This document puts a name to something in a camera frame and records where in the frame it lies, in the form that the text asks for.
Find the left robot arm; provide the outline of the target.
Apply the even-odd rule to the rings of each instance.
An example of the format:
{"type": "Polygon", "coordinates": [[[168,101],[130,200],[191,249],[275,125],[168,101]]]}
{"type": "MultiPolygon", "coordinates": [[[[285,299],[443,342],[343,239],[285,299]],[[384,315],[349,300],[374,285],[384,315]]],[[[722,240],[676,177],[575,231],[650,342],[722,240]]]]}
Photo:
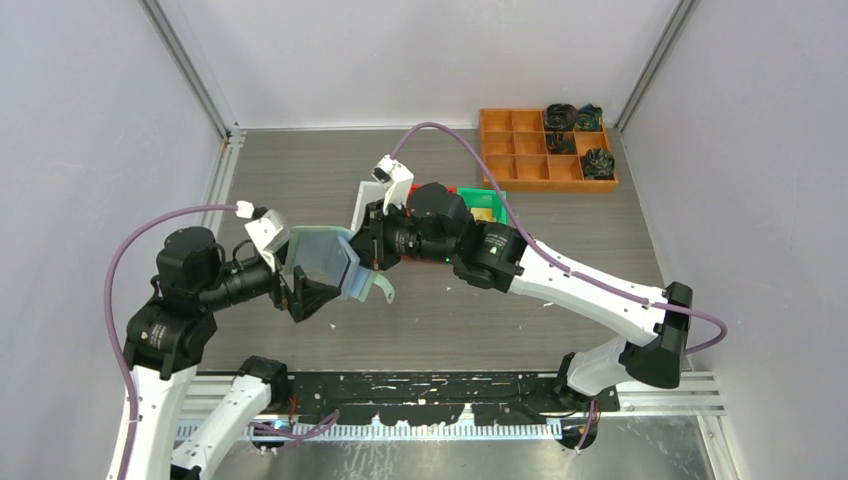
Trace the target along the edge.
{"type": "Polygon", "coordinates": [[[309,279],[302,268],[287,286],[257,259],[239,267],[204,227],[171,233],[156,257],[153,296],[128,321],[117,355],[128,385],[111,479],[208,479],[248,424],[261,412],[292,402],[287,366],[251,356],[224,399],[179,448],[177,424],[208,341],[215,312],[267,294],[294,320],[309,318],[341,290],[309,279]]]}

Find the green rolled cloth top-right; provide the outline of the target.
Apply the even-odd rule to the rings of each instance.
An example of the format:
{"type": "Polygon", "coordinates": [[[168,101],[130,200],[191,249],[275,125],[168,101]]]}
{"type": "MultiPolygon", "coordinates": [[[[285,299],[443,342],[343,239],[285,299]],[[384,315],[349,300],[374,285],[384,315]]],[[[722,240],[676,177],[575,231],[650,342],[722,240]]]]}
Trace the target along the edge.
{"type": "Polygon", "coordinates": [[[578,110],[573,130],[580,132],[601,132],[603,126],[603,109],[596,104],[587,104],[578,110]]]}

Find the wooden compartment tray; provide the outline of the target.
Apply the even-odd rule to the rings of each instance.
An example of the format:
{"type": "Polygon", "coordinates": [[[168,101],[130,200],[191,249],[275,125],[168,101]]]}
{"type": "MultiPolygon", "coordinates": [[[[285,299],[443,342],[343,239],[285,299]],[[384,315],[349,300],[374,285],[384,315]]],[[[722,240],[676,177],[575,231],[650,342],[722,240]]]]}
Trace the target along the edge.
{"type": "Polygon", "coordinates": [[[601,132],[571,132],[576,155],[547,151],[540,108],[483,108],[479,112],[480,155],[498,185],[509,192],[612,193],[625,170],[623,156],[613,151],[605,126],[601,132]],[[615,158],[613,180],[586,180],[580,159],[593,148],[615,158]]]}

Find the dark rolled cloth top-left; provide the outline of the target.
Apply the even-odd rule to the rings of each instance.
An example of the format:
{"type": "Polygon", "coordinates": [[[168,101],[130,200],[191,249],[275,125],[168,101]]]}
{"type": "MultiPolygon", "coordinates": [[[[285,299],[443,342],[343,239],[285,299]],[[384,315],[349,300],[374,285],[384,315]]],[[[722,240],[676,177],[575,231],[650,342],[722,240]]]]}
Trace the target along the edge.
{"type": "Polygon", "coordinates": [[[578,116],[579,110],[575,106],[555,103],[543,111],[543,123],[547,131],[572,131],[578,116]]]}

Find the green rolled cloth bottom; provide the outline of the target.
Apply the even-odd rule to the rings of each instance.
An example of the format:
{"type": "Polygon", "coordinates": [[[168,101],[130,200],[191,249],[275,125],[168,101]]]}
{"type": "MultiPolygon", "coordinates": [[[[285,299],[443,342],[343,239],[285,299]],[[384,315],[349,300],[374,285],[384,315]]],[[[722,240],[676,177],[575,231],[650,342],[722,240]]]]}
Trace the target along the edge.
{"type": "Polygon", "coordinates": [[[615,178],[615,158],[607,149],[589,149],[581,157],[580,163],[586,180],[613,180],[615,178]]]}

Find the green card holder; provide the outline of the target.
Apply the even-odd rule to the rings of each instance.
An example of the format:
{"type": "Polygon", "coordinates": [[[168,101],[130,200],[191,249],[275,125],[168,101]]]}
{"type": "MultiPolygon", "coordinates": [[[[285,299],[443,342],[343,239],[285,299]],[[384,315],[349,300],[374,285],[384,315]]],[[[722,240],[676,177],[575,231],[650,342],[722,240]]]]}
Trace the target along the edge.
{"type": "Polygon", "coordinates": [[[297,226],[291,230],[284,278],[291,280],[296,267],[307,278],[340,289],[340,299],[364,302],[373,287],[381,290],[388,304],[396,298],[391,282],[360,265],[349,241],[353,232],[337,226],[297,226]]]}

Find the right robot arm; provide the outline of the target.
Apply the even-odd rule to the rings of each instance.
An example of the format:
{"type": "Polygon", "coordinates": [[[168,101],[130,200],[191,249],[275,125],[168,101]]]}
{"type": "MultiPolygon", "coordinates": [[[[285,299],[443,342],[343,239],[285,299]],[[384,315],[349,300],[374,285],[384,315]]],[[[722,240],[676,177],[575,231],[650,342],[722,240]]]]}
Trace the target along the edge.
{"type": "Polygon", "coordinates": [[[629,380],[674,389],[681,381],[692,290],[626,282],[566,257],[517,228],[478,220],[461,196],[438,183],[412,192],[403,206],[367,182],[354,207],[350,244],[362,266],[386,271],[402,259],[447,263],[467,284],[551,302],[594,320],[616,337],[563,357],[552,394],[577,411],[603,390],[629,380]]]}

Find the gold cards stack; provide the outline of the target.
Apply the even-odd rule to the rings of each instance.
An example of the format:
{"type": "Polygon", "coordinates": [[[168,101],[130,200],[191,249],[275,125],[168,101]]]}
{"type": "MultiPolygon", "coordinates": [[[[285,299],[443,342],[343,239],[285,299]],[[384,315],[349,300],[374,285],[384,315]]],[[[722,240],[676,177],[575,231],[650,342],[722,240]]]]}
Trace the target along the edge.
{"type": "Polygon", "coordinates": [[[475,221],[495,222],[496,216],[491,208],[474,207],[470,209],[470,213],[475,221]]]}

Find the green plastic bin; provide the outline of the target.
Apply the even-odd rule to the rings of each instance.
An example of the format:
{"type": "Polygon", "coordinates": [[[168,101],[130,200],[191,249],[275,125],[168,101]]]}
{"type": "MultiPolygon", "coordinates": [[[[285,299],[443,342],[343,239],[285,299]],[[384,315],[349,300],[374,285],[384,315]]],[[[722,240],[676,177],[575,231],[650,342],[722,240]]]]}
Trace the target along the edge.
{"type": "Polygon", "coordinates": [[[507,210],[494,190],[459,187],[457,193],[469,210],[474,207],[491,208],[496,216],[495,223],[509,223],[507,210]]]}

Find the white plastic bin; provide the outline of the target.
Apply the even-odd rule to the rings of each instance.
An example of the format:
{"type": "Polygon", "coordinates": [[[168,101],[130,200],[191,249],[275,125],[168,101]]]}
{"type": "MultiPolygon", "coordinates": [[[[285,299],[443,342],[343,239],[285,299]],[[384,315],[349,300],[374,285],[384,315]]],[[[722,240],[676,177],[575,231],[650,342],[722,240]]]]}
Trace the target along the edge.
{"type": "Polygon", "coordinates": [[[350,223],[350,230],[356,232],[362,225],[365,210],[369,203],[383,200],[385,189],[377,181],[361,181],[354,202],[354,210],[350,223]]]}

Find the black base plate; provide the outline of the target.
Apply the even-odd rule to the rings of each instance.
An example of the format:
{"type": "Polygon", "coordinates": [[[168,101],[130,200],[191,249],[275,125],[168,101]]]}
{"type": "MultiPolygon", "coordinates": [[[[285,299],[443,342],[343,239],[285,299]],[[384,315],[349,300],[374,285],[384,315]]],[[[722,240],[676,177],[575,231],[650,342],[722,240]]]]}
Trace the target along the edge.
{"type": "Polygon", "coordinates": [[[287,395],[265,414],[313,423],[340,413],[340,426],[449,426],[469,409],[475,426],[541,424],[584,413],[587,403],[555,391],[546,372],[294,372],[287,395]]]}

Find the red plastic bin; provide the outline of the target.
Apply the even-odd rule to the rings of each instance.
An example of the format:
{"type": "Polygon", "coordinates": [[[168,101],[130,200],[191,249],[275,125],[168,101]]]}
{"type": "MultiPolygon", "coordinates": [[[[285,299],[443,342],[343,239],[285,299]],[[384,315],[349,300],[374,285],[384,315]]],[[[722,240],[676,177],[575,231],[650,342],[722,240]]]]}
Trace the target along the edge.
{"type": "Polygon", "coordinates": [[[417,246],[411,255],[422,260],[449,263],[448,240],[456,236],[458,196],[446,186],[431,182],[415,189],[407,200],[407,213],[417,246]]]}

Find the dark rolled cloth middle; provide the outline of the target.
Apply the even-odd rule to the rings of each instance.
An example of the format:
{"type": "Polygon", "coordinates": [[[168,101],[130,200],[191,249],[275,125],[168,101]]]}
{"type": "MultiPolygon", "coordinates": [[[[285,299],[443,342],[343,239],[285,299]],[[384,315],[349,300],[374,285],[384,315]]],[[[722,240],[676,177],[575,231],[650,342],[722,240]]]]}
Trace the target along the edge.
{"type": "Polygon", "coordinates": [[[551,131],[545,134],[547,151],[551,155],[576,155],[577,148],[571,131],[551,131]]]}

